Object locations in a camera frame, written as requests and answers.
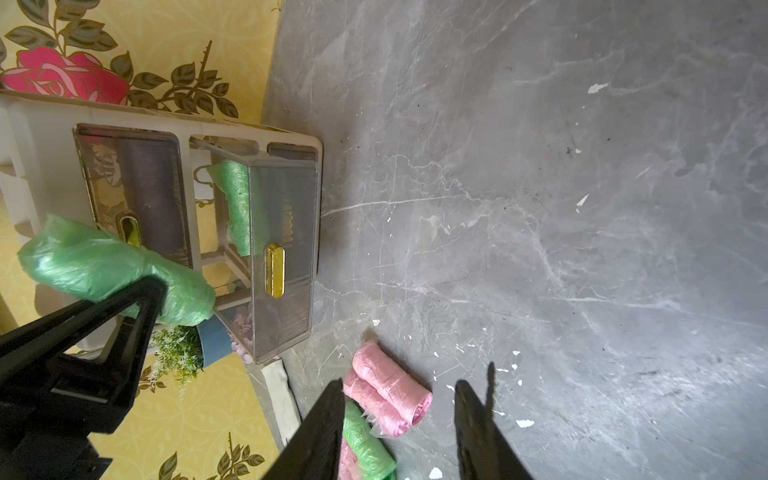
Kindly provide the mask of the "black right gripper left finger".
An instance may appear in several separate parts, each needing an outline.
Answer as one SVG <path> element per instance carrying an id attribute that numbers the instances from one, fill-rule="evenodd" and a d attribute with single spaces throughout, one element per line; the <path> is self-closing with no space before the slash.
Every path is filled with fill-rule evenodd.
<path id="1" fill-rule="evenodd" d="M 344 418 L 343 382 L 332 380 L 262 479 L 337 479 Z"/>

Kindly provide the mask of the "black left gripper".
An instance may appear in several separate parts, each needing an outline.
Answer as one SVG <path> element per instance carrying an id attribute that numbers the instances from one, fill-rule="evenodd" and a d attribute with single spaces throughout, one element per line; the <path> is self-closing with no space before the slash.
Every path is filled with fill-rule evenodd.
<path id="1" fill-rule="evenodd" d="M 141 278 L 100 302 L 78 301 L 1 337 L 1 476 L 99 479 L 110 466 L 89 437 L 111 434 L 132 409 L 167 284 Z M 88 360 L 68 349 L 119 321 L 106 351 Z"/>

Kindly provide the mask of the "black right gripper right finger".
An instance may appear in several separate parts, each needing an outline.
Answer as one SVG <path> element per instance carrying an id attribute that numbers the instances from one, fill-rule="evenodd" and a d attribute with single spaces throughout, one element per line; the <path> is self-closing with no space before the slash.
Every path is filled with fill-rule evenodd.
<path id="1" fill-rule="evenodd" d="M 480 400 L 468 381 L 459 380 L 455 385 L 454 426 L 459 477 L 462 480 L 532 480 L 495 423 L 495 374 L 495 365 L 491 362 L 487 369 L 485 402 Z"/>

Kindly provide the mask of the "green trash bag roll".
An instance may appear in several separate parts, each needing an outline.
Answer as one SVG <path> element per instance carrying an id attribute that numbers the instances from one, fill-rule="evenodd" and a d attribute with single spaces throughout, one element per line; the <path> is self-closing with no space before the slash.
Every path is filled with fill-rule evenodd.
<path id="1" fill-rule="evenodd" d="M 345 403 L 343 439 L 356 457 L 348 471 L 354 479 L 395 479 L 397 463 L 383 442 L 372 433 L 372 427 L 360 408 L 351 400 Z"/>
<path id="2" fill-rule="evenodd" d="M 250 191 L 248 168 L 234 160 L 225 159 L 207 167 L 215 187 L 228 205 L 228 238 L 241 257 L 251 254 Z"/>
<path id="3" fill-rule="evenodd" d="M 163 325 L 193 327 L 213 315 L 215 291 L 202 274 L 74 220 L 51 215 L 17 257 L 34 281 L 92 302 L 157 277 L 168 287 L 158 318 Z"/>

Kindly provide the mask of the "pink trash bag roll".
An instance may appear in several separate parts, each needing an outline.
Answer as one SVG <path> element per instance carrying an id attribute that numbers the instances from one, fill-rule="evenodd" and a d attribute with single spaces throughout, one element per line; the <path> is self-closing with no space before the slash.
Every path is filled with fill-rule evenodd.
<path id="1" fill-rule="evenodd" d="M 411 424 L 354 370 L 350 370 L 344 379 L 343 391 L 359 405 L 364 418 L 372 424 L 374 436 L 399 438 L 410 430 Z"/>
<path id="2" fill-rule="evenodd" d="M 391 403 L 411 427 L 418 425 L 432 404 L 432 393 L 390 358 L 376 341 L 354 354 L 352 370 Z"/>
<path id="3" fill-rule="evenodd" d="M 360 480 L 361 469 L 358 463 L 358 457 L 352 451 L 345 439 L 341 441 L 341 452 L 338 470 L 339 480 Z"/>

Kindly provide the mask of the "beige three-drawer organizer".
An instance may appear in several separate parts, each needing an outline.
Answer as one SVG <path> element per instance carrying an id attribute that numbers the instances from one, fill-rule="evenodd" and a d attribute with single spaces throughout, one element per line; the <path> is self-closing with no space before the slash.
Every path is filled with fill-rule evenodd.
<path id="1" fill-rule="evenodd" d="M 204 273 L 255 361 L 305 340 L 323 147 L 311 136 L 82 100 L 1 96 L 1 192 L 22 241 L 66 217 Z"/>

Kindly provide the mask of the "purple flowers in white pot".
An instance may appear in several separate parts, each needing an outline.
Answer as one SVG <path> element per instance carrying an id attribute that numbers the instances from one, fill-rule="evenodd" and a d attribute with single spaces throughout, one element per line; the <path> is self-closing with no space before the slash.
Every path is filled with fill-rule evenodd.
<path id="1" fill-rule="evenodd" d="M 232 350 L 241 357 L 244 364 L 253 364 L 254 358 L 251 355 L 254 340 L 253 320 L 247 308 L 240 307 L 236 310 L 229 335 Z"/>

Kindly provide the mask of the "green plant in blue pot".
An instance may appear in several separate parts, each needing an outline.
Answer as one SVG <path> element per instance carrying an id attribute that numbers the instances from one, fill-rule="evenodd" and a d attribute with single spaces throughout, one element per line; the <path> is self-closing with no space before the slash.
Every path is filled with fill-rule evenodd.
<path id="1" fill-rule="evenodd" d="M 227 328 L 216 317 L 197 326 L 157 330 L 149 341 L 155 357 L 150 379 L 159 384 L 163 378 L 172 378 L 184 389 L 199 373 L 232 353 L 230 342 Z"/>

